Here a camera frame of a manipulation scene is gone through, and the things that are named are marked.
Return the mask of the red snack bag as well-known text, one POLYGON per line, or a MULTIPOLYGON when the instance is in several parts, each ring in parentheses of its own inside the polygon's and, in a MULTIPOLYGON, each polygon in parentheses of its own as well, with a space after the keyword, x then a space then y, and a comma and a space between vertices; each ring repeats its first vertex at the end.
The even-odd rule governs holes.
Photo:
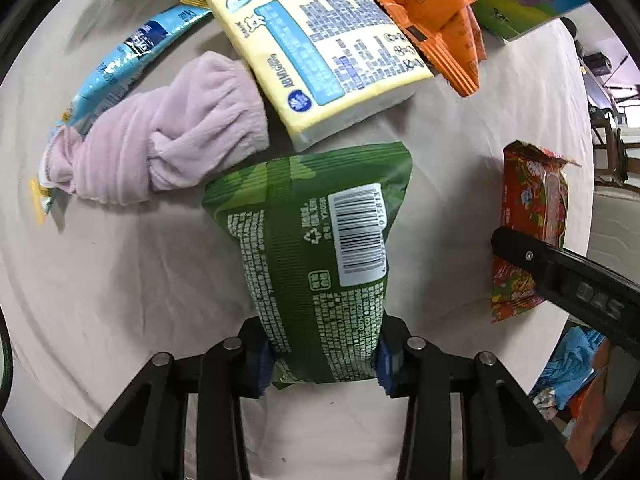
POLYGON ((536 247, 564 243, 568 184, 564 168, 573 159, 524 141, 503 149, 500 229, 492 257, 491 317, 513 318, 544 301, 529 269, 536 247))

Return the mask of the green snack bag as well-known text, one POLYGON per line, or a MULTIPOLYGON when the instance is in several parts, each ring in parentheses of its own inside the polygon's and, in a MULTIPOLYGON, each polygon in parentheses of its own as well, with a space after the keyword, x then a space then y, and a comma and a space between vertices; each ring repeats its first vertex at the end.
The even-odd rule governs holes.
POLYGON ((411 170, 392 142, 260 162, 206 185, 203 208, 239 245, 276 350, 276 385, 373 377, 386 240, 411 170))

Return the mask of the purple soft cloth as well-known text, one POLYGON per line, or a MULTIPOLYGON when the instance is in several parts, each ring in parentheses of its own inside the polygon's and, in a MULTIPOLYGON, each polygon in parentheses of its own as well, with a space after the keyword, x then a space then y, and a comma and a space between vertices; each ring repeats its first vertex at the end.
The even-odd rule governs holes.
POLYGON ((136 93, 87 134, 58 129, 38 180, 83 200, 126 206, 193 188, 269 146, 258 85, 241 61, 206 52, 168 86, 136 93))

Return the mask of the yellow blue tissue pack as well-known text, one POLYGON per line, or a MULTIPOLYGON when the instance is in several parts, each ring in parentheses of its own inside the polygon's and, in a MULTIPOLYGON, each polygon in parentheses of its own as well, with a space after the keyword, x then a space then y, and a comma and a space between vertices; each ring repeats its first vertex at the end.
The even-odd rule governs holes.
POLYGON ((411 98, 433 74, 375 0, 206 0, 296 152, 411 98))

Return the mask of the light blue Nestle pouch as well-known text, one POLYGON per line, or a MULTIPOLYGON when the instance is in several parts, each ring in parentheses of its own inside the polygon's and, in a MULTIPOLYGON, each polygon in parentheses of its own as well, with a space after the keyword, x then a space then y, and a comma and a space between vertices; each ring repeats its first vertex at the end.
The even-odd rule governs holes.
POLYGON ((205 0, 180 0, 122 40, 82 83, 51 129, 47 147, 64 127, 86 136, 96 118, 122 101, 166 49, 209 15, 205 0))

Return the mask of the orange snack bag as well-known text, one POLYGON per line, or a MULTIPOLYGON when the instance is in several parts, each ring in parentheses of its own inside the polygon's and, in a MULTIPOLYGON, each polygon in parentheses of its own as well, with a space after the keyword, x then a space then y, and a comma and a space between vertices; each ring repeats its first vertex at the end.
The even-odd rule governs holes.
POLYGON ((480 88, 487 58, 475 0, 376 0, 459 96, 480 88))

